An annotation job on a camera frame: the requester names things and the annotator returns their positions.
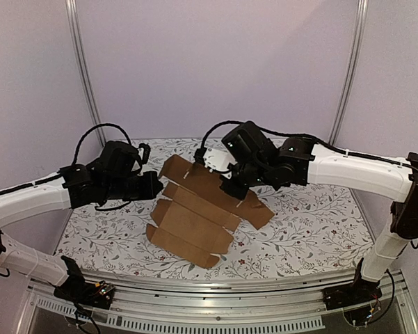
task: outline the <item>metal frame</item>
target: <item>metal frame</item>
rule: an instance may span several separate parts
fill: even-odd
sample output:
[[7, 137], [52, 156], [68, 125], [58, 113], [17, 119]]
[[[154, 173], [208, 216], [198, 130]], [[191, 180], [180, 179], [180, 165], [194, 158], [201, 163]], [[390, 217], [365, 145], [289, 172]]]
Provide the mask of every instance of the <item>metal frame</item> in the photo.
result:
[[[71, 38], [73, 42], [74, 53], [76, 54], [77, 67], [81, 77], [83, 92], [85, 94], [93, 125], [98, 125], [101, 124], [102, 121], [99, 115], [99, 110], [97, 109], [96, 99], [93, 92], [93, 87], [91, 86], [88, 67], [86, 65], [81, 32], [79, 28], [79, 18], [77, 16], [76, 0], [66, 0], [66, 5], [68, 22], [70, 23]], [[96, 135], [99, 144], [104, 147], [106, 143], [104, 130], [102, 128], [96, 129]]]
[[[111, 309], [95, 310], [97, 323], [137, 333], [155, 332], [154, 328], [162, 326], [160, 333], [171, 333], [169, 328], [174, 328], [175, 333], [198, 333], [198, 329], [202, 333], [203, 328], [206, 331], [210, 328], [212, 333], [238, 334], [240, 331], [235, 332], [235, 328], [244, 328], [244, 333], [256, 330], [256, 333], [267, 334], [275, 333], [279, 326], [286, 325], [290, 329], [292, 324], [298, 324], [298, 332], [280, 333], [301, 333], [308, 329], [305, 324], [312, 324], [316, 319], [315, 328], [320, 328], [323, 315], [341, 312], [326, 310], [321, 290], [353, 279], [352, 270], [229, 282], [137, 278], [97, 271], [85, 271], [85, 275], [87, 280], [105, 279], [117, 287]], [[395, 271], [393, 275], [406, 333], [418, 334], [417, 316], [402, 273]], [[382, 299], [391, 298], [392, 284], [387, 276], [380, 286]], [[17, 333], [28, 333], [36, 307], [72, 317], [74, 306], [53, 297], [53, 289], [47, 283], [31, 282]]]
[[357, 17], [355, 19], [355, 30], [353, 38], [353, 46], [351, 48], [351, 55], [348, 62], [348, 70], [346, 72], [346, 79], [340, 95], [339, 106], [335, 115], [334, 124], [332, 126], [328, 142], [335, 145], [337, 142], [341, 125], [346, 112], [346, 105], [348, 104], [353, 80], [355, 76], [355, 69], [357, 68], [357, 61], [359, 58], [360, 48], [362, 46], [364, 25], [367, 18], [368, 0], [359, 0], [357, 7]]

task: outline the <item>flattened cardboard box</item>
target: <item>flattened cardboard box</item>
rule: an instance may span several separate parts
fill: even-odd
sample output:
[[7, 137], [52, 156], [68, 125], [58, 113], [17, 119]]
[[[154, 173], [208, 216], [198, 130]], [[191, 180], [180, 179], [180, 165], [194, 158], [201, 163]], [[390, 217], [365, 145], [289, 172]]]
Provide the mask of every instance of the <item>flattened cardboard box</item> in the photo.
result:
[[158, 200], [151, 217], [158, 227], [147, 226], [147, 238], [202, 268], [211, 268], [226, 254], [240, 218], [260, 228], [273, 217], [272, 211], [249, 191], [246, 199], [231, 198], [219, 189], [220, 180], [203, 166], [174, 155], [160, 176], [169, 182], [163, 195], [172, 200]]

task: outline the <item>black cable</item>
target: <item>black cable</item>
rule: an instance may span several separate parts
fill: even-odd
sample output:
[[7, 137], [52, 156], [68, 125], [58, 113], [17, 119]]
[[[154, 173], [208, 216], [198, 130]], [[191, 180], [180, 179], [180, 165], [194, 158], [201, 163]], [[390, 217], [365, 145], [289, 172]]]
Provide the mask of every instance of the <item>black cable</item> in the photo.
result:
[[53, 176], [50, 176], [50, 177], [46, 177], [44, 179], [37, 180], [34, 183], [19, 184], [18, 186], [14, 186], [13, 188], [8, 188], [8, 189], [0, 190], [0, 196], [6, 195], [8, 193], [13, 193], [14, 191], [18, 191], [18, 190], [22, 190], [22, 189], [26, 189], [26, 188], [31, 188], [32, 186], [40, 186], [41, 184], [48, 183], [48, 182], [51, 182], [51, 181], [60, 179], [61, 177], [62, 177], [62, 175], [55, 174]]
[[[124, 137], [126, 138], [128, 144], [131, 145], [131, 140], [130, 137], [128, 135], [128, 133], [121, 128], [119, 125], [113, 124], [113, 123], [103, 123], [103, 124], [99, 124], [99, 125], [95, 125], [94, 127], [92, 127], [91, 129], [89, 129], [79, 140], [79, 142], [77, 143], [76, 146], [76, 151], [74, 153], [74, 159], [73, 162], [71, 164], [71, 166], [75, 165], [77, 163], [77, 159], [79, 156], [79, 150], [80, 147], [82, 145], [83, 140], [85, 139], [85, 137], [87, 137], [91, 132], [95, 131], [96, 129], [100, 128], [100, 127], [115, 127], [116, 129], [118, 129], [119, 131], [121, 131], [124, 134]], [[140, 163], [140, 157], [136, 160], [139, 163], [139, 166], [142, 166], [142, 164]], [[6, 195], [8, 193], [13, 193], [15, 191], [19, 191], [22, 189], [27, 189], [27, 188], [31, 188], [32, 186], [40, 186], [41, 184], [45, 184], [57, 179], [60, 179], [62, 177], [62, 175], [60, 174], [55, 174], [53, 176], [50, 177], [46, 177], [44, 179], [40, 179], [35, 181], [34, 183], [24, 183], [24, 184], [19, 184], [18, 186], [14, 186], [13, 188], [8, 188], [8, 189], [4, 189], [4, 190], [0, 190], [0, 196], [2, 195]]]
[[6, 268], [6, 273], [0, 273], [1, 277], [9, 277], [11, 275], [11, 272], [9, 272], [9, 269]]
[[418, 238], [417, 238], [417, 245], [415, 245], [414, 242], [412, 242], [412, 240], [410, 241], [410, 243], [411, 243], [412, 249], [418, 249]]
[[225, 120], [224, 122], [219, 122], [218, 124], [215, 124], [213, 127], [210, 128], [210, 130], [208, 132], [206, 132], [206, 134], [204, 135], [204, 137], [202, 137], [202, 140], [201, 140], [201, 148], [204, 148], [205, 147], [206, 141], [207, 141], [207, 139], [209, 138], [210, 134], [213, 131], [215, 131], [219, 127], [222, 127], [223, 125], [227, 125], [227, 124], [241, 125], [241, 124], [243, 124], [243, 122], [240, 122], [239, 120]]
[[130, 137], [129, 137], [128, 133], [123, 128], [121, 128], [119, 125], [116, 125], [116, 124], [113, 124], [113, 123], [102, 123], [102, 124], [95, 125], [91, 129], [89, 129], [85, 134], [83, 134], [83, 136], [79, 139], [79, 142], [77, 143], [77, 146], [76, 146], [76, 151], [74, 153], [74, 158], [72, 160], [71, 166], [74, 166], [77, 163], [77, 158], [79, 157], [79, 150], [81, 149], [81, 145], [83, 143], [83, 140], [91, 132], [95, 131], [96, 129], [99, 129], [100, 127], [114, 127], [116, 129], [118, 129], [119, 131], [122, 132], [122, 134], [124, 135], [124, 137], [127, 140], [128, 144], [131, 145], [131, 140], [130, 140]]
[[385, 311], [383, 311], [383, 313], [379, 316], [379, 318], [377, 318], [377, 319], [375, 319], [375, 320], [373, 320], [373, 321], [370, 321], [368, 324], [374, 324], [375, 322], [377, 322], [377, 321], [379, 321], [380, 319], [382, 319], [383, 318], [383, 316], [385, 316], [387, 313], [388, 313], [388, 311], [389, 311], [389, 308], [391, 307], [391, 305], [393, 304], [393, 302], [394, 302], [394, 295], [395, 295], [395, 293], [396, 293], [396, 283], [394, 283], [394, 278], [392, 277], [392, 274], [389, 272], [389, 270], [387, 269], [387, 274], [388, 274], [388, 276], [389, 276], [389, 278], [391, 278], [391, 283], [392, 283], [392, 295], [391, 295], [391, 300], [389, 301], [389, 304], [388, 304], [388, 306], [387, 306], [387, 308], [385, 308]]
[[82, 328], [82, 325], [79, 325], [79, 313], [81, 315], [83, 315], [84, 317], [89, 318], [89, 320], [91, 321], [91, 323], [94, 325], [94, 327], [96, 328], [96, 334], [101, 334], [100, 328], [99, 326], [96, 324], [96, 321], [93, 319], [93, 317], [91, 317], [84, 308], [82, 308], [78, 303], [74, 303], [74, 306], [76, 307], [76, 312], [74, 313], [76, 316], [76, 326], [79, 330], [81, 330], [82, 332], [84, 332], [85, 334], [93, 334], [91, 332], [88, 332], [87, 330]]
[[117, 207], [105, 207], [105, 208], [103, 208], [102, 209], [102, 207], [95, 207], [95, 210], [96, 211], [101, 211], [101, 212], [105, 212], [105, 211], [115, 211], [115, 210], [120, 210], [120, 209], [122, 209], [122, 208], [124, 208], [124, 207], [126, 207], [128, 204], [130, 204], [131, 203], [131, 201], [129, 201], [129, 202], [125, 202], [125, 203], [122, 203], [121, 205], [118, 205]]
[[[218, 129], [222, 125], [228, 125], [228, 124], [241, 125], [241, 124], [243, 124], [243, 122], [238, 121], [238, 120], [226, 120], [224, 122], [220, 122], [220, 123], [214, 125], [202, 138], [201, 149], [203, 149], [205, 147], [205, 143], [207, 141], [207, 138], [209, 137], [209, 135], [215, 129]], [[336, 153], [348, 155], [350, 157], [357, 157], [357, 158], [362, 158], [362, 159], [386, 162], [388, 164], [392, 164], [392, 165], [396, 165], [396, 166], [404, 166], [404, 167], [413, 169], [413, 170], [418, 172], [418, 168], [414, 167], [414, 166], [411, 166], [410, 164], [404, 164], [404, 163], [401, 163], [400, 161], [391, 160], [391, 159], [387, 159], [387, 158], [384, 158], [384, 157], [379, 157], [377, 155], [372, 155], [372, 154], [367, 154], [367, 153], [360, 153], [360, 152], [352, 152], [352, 151], [343, 150], [341, 148], [336, 148], [335, 146], [321, 140], [319, 137], [316, 137], [316, 136], [311, 135], [311, 134], [288, 134], [288, 133], [284, 133], [284, 132], [277, 132], [277, 131], [265, 129], [263, 127], [258, 127], [258, 128], [261, 131], [266, 132], [267, 134], [272, 134], [274, 136], [280, 136], [280, 137], [285, 137], [285, 138], [291, 138], [291, 137], [308, 138], [308, 139], [313, 140], [315, 143], [320, 144], [320, 145], [324, 146], [325, 148], [327, 148], [329, 150], [332, 150]], [[228, 173], [229, 171], [219, 172], [219, 171], [215, 170], [215, 172], [222, 174], [222, 173]]]

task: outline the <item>metal pole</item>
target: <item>metal pole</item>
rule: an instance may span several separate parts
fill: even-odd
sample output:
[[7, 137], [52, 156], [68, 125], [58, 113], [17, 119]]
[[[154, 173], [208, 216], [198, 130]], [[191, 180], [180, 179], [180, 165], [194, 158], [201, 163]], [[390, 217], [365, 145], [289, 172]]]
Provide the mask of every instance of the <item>metal pole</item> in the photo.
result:
[[357, 7], [357, 17], [355, 20], [354, 40], [351, 49], [351, 56], [348, 62], [348, 70], [346, 73], [346, 79], [343, 89], [341, 91], [340, 102], [337, 109], [337, 113], [334, 119], [334, 125], [332, 126], [331, 133], [329, 135], [328, 142], [331, 145], [335, 145], [340, 133], [340, 128], [343, 123], [343, 119], [346, 112], [346, 105], [348, 104], [349, 95], [351, 94], [351, 88], [355, 76], [355, 69], [357, 68], [357, 61], [359, 58], [360, 48], [362, 46], [364, 24], [367, 18], [368, 0], [359, 0]]
[[[77, 16], [76, 0], [66, 0], [67, 16], [70, 23], [71, 37], [74, 47], [74, 53], [76, 54], [77, 67], [81, 76], [81, 82], [83, 86], [83, 92], [90, 112], [91, 120], [94, 125], [101, 124], [99, 111], [97, 110], [97, 104], [91, 86], [90, 76], [88, 74], [88, 68], [86, 65], [85, 54], [83, 52], [83, 44], [81, 38], [81, 32], [79, 29], [79, 18]], [[106, 143], [105, 133], [102, 128], [96, 130], [97, 139], [99, 144], [104, 147]]]

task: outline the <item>patterned table surface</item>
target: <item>patterned table surface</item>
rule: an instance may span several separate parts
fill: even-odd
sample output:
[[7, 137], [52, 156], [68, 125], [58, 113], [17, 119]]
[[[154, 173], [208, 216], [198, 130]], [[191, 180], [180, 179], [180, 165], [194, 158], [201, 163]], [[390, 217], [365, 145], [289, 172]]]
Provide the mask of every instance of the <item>patterned table surface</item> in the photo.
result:
[[[152, 153], [145, 170], [160, 170], [172, 154], [192, 161], [200, 144], [197, 139], [146, 142]], [[222, 147], [217, 140], [208, 140], [207, 145]], [[133, 202], [112, 212], [97, 212], [94, 205], [76, 209], [56, 254], [73, 257], [81, 267], [92, 270], [161, 278], [238, 280], [352, 268], [373, 244], [348, 189], [309, 185], [278, 192], [267, 186], [254, 190], [275, 217], [258, 231], [247, 221], [242, 222], [229, 253], [221, 255], [221, 261], [210, 269], [196, 267], [147, 240], [145, 228], [153, 223], [150, 211], [155, 200]]]

